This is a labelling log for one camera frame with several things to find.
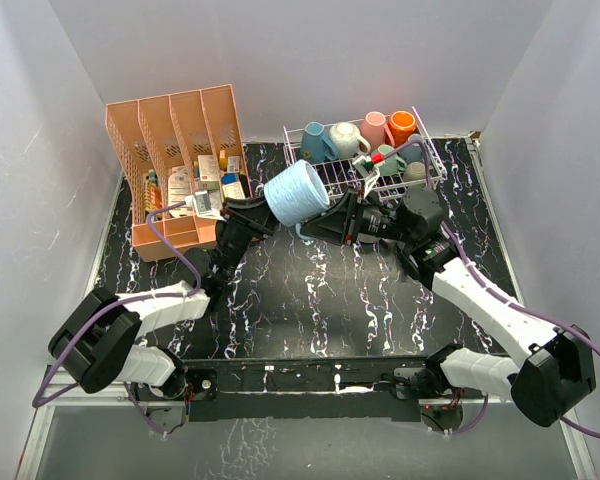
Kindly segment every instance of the cardboard box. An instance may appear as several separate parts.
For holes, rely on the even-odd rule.
[[[220,168],[213,155],[198,155],[200,186],[207,190],[220,190]]]

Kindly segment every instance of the black marble floor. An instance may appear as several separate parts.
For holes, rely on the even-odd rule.
[[[448,172],[440,189],[450,223],[468,254],[513,293],[464,140],[435,143]],[[284,168],[282,147],[249,145],[246,152],[253,190],[261,192]],[[97,283],[138,292],[179,281],[178,262],[145,264],[131,249],[129,207],[125,184]],[[271,358],[428,354],[453,339],[476,351],[500,350],[457,308],[403,280],[378,245],[340,248],[282,228],[249,251],[217,314],[143,342],[186,358]],[[465,417],[479,407],[463,404]],[[512,405],[490,406],[477,428],[451,441],[388,419],[306,418],[192,423],[162,442],[146,435],[149,427],[131,408],[92,410],[54,417],[54,448],[45,449],[39,478],[514,479],[533,476],[538,465],[551,466],[542,467],[545,478],[575,478],[560,428],[538,429]]]
[[[447,174],[439,190],[469,256],[509,293],[513,288],[464,139],[435,140]],[[282,144],[247,145],[254,194],[285,167]],[[142,262],[131,248],[130,193],[123,182],[97,285],[139,292],[173,284],[172,259]],[[375,245],[338,247],[280,227],[245,256],[219,312],[150,334],[181,358],[275,358],[429,354],[452,340],[481,352],[500,347],[470,318],[405,278]]]

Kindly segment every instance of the blue mug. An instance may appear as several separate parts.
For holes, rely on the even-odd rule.
[[[330,162],[338,158],[338,148],[329,140],[324,125],[311,122],[304,129],[300,144],[301,158],[309,163]]]

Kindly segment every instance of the white wall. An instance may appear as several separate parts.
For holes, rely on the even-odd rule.
[[[50,0],[105,103],[224,83],[243,136],[416,105],[484,129],[551,0]]]
[[[0,479],[82,298],[119,167],[104,108],[46,1],[0,0]]]
[[[600,0],[552,7],[491,117],[487,185],[527,303],[600,343]],[[582,424],[600,430],[598,389]],[[600,474],[600,441],[588,441]]]

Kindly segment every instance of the wire dish rack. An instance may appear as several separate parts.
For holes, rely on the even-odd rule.
[[[436,151],[436,147],[433,145],[431,137],[429,137],[427,128],[424,126],[424,123],[422,123],[420,115],[418,115],[415,107],[411,107],[411,113],[416,118],[418,123],[418,131],[424,138],[424,141],[429,148],[433,166],[431,180],[434,188],[436,188],[438,186],[438,182],[442,178],[442,172],[444,172],[445,169],[442,165],[442,161],[440,160],[440,156]],[[360,127],[362,124],[362,119],[350,120],[350,122]],[[329,129],[332,125],[335,124],[325,125],[325,128]],[[300,128],[297,130],[287,130],[287,128],[284,126],[282,128],[284,130],[285,160],[287,162],[287,166],[291,166],[298,158],[301,158],[300,141],[302,140],[302,132],[304,129]],[[318,172],[318,175],[320,175],[320,178],[327,189],[327,194],[329,195],[329,199],[332,203],[344,195],[347,189],[357,189],[364,182],[362,176],[351,164],[352,160],[353,158],[346,158],[313,165]],[[378,196],[380,197],[381,201],[386,202],[404,195],[408,187],[413,185],[421,185],[424,183],[424,179],[405,182],[402,180],[402,175],[392,175],[380,177],[378,179],[378,183],[372,190],[378,192]]]

